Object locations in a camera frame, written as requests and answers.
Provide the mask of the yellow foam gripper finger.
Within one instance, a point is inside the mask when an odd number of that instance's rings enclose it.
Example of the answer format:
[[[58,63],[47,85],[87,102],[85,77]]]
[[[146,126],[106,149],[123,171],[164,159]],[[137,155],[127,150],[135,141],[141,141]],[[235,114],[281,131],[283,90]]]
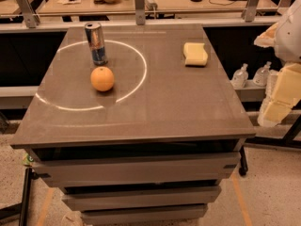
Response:
[[[273,47],[275,44],[277,26],[278,23],[275,23],[267,28],[254,40],[254,44],[262,48]]]
[[[281,123],[301,100],[301,64],[289,63],[271,71],[257,122],[263,127]]]

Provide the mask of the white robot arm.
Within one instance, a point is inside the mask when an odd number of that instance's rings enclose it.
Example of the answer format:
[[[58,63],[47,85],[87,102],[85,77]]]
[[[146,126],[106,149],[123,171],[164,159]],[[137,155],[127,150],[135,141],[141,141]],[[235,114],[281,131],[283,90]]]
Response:
[[[266,97],[258,124],[273,127],[281,123],[301,100],[301,0],[295,0],[279,21],[261,33],[254,44],[273,47],[283,64],[268,77]]]

